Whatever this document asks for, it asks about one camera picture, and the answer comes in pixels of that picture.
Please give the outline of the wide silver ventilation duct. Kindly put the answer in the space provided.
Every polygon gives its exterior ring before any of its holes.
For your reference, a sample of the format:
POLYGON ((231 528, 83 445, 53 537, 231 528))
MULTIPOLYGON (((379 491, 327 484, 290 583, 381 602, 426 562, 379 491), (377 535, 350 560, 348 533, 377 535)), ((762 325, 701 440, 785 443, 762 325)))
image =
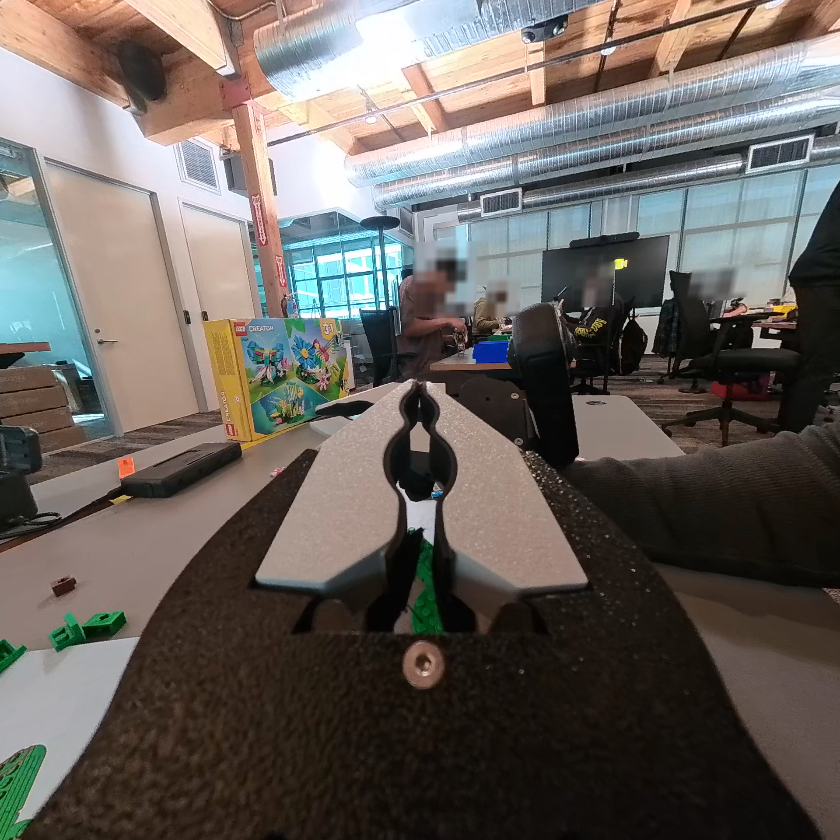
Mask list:
POLYGON ((532 2, 325 2, 255 31, 264 75, 293 101, 363 83, 535 23, 532 2))

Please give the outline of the black office chair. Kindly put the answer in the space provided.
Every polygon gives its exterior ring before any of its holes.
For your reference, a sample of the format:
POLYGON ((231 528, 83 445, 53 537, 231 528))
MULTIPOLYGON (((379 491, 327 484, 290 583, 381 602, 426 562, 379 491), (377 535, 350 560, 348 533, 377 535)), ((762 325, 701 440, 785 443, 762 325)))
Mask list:
POLYGON ((373 387, 394 382, 399 376, 395 311, 395 307, 360 310, 364 335, 371 350, 373 387))
POLYGON ((672 437, 672 426, 693 427, 710 420, 719 424, 722 446, 728 445, 731 423, 753 427, 760 434, 773 432, 776 427, 770 420, 745 413, 733 405, 734 386, 757 384, 764 375, 772 372, 795 373, 800 355, 792 350, 733 347, 736 329, 752 327, 753 318, 750 316, 720 319, 718 329, 711 328, 704 308, 695 313, 685 311, 680 320, 677 361, 687 361, 688 364, 684 370, 677 370, 676 375, 681 379, 718 383, 723 386, 724 393, 721 404, 716 408, 688 413, 662 423, 661 429, 665 434, 672 437))

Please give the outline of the white instruction booklet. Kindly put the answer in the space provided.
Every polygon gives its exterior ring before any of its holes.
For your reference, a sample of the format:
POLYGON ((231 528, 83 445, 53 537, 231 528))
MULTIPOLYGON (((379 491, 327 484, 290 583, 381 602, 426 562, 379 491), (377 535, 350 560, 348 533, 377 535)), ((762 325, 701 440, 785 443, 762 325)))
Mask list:
POLYGON ((1 676, 1 758, 46 748, 19 820, 35 817, 89 744, 137 637, 30 650, 1 676))

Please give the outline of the black floor lamp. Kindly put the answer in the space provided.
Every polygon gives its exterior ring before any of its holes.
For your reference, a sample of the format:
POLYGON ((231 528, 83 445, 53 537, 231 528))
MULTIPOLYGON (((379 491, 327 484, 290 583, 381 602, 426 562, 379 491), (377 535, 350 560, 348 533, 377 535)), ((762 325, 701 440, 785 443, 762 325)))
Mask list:
POLYGON ((395 217, 380 214, 362 219, 360 226, 377 236, 373 257, 374 302, 378 309, 386 310, 392 305, 392 300, 386 264, 385 234, 398 228, 399 221, 395 217))

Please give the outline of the cluster of green bricks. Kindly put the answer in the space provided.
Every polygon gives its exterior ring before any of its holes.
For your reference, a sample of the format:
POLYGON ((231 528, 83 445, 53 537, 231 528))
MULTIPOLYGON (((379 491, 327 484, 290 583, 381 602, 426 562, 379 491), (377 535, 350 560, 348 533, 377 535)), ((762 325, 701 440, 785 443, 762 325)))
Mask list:
MULTIPOLYGON (((72 613, 64 615, 64 623, 49 634, 49 645, 58 653, 66 648, 110 639, 127 624, 123 611, 100 612, 80 623, 72 613)), ((27 652, 25 645, 1 640, 1 673, 7 671, 27 652)))

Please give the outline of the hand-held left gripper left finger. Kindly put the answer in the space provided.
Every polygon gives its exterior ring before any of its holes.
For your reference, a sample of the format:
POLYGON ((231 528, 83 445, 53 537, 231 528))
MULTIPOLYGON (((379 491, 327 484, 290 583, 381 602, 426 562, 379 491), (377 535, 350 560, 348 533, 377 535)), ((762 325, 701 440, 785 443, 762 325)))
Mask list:
POLYGON ((320 446, 269 546, 255 582, 260 588, 337 601, 359 627, 390 633, 413 585, 416 541, 409 557, 406 504, 396 476, 408 462, 421 385, 395 385, 320 446))

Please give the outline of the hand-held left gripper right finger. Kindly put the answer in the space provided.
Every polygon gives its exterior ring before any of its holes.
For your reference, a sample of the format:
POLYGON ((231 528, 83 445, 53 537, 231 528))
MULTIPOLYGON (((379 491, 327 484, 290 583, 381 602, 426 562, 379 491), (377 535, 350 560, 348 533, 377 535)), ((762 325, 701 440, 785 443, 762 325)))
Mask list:
POLYGON ((445 633, 471 633, 506 604, 590 582, 522 452, 447 395, 420 384, 437 501, 434 592, 445 633))

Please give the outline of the stacked wooden crates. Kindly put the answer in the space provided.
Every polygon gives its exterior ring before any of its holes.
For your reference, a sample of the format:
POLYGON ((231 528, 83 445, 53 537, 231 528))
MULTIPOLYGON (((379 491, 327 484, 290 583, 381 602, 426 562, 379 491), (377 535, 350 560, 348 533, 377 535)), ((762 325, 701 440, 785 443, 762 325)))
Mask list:
POLYGON ((1 422, 36 431, 43 454, 88 441, 73 419, 65 387, 47 365, 1 370, 1 422))

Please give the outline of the wooden work desk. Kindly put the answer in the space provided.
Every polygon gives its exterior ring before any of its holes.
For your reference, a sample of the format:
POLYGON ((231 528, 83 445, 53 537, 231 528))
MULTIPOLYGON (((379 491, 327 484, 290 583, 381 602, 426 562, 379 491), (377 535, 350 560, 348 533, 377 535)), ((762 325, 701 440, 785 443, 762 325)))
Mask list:
POLYGON ((497 362, 477 362, 474 358, 474 349, 467 348, 463 353, 456 353, 447 358, 429 365, 431 372, 467 372, 467 373, 489 373, 508 372, 511 366, 506 360, 497 362))

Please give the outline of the colourful toy set box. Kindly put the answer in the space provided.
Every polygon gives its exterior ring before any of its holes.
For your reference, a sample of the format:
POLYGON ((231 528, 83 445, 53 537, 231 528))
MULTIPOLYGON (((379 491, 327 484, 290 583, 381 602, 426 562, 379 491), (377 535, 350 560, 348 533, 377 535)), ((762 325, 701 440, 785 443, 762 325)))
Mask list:
POLYGON ((352 362, 335 318, 221 319, 203 328, 228 439, 275 436, 350 392, 352 362))

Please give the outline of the wooden column with red signs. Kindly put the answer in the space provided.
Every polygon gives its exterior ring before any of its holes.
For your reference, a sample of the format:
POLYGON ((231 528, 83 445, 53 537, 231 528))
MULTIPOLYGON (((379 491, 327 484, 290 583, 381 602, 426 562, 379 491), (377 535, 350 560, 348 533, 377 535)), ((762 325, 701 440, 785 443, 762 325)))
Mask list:
POLYGON ((252 100, 244 101, 233 109, 233 117, 268 315, 271 318, 285 318, 287 275, 270 178, 264 109, 252 100))

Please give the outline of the glass meeting room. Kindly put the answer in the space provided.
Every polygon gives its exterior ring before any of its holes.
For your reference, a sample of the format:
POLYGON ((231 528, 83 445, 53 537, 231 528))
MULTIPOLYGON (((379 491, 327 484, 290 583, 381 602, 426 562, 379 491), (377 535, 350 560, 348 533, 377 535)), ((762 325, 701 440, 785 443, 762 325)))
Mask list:
POLYGON ((361 309, 397 304, 413 246, 397 234, 366 228, 341 211, 280 221, 290 290, 305 318, 356 319, 361 309))

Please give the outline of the green brick paddle model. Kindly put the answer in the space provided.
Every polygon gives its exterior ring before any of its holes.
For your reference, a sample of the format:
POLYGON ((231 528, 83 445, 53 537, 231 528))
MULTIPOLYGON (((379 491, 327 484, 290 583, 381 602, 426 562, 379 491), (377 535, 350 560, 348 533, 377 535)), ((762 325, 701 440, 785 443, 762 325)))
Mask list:
POLYGON ((410 528, 408 532, 422 537, 416 562, 416 580, 421 589, 410 605, 413 631, 421 635, 443 635, 445 630, 434 584, 434 546, 420 528, 410 528))

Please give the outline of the black device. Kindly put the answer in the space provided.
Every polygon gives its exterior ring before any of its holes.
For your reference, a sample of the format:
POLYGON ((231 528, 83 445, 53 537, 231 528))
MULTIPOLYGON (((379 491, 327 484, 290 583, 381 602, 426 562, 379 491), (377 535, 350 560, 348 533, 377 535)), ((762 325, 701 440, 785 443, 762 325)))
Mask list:
POLYGON ((41 466, 38 433, 30 427, 1 425, 1 533, 36 519, 38 506, 26 477, 41 466))

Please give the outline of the white wall vent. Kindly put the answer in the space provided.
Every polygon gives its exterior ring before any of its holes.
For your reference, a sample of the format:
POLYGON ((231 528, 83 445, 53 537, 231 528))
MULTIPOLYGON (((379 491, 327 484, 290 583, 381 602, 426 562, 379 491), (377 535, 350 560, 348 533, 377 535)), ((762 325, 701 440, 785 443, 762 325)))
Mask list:
POLYGON ((173 146, 178 172, 183 183, 216 195, 221 194, 218 180, 217 147, 202 139, 184 140, 173 146))

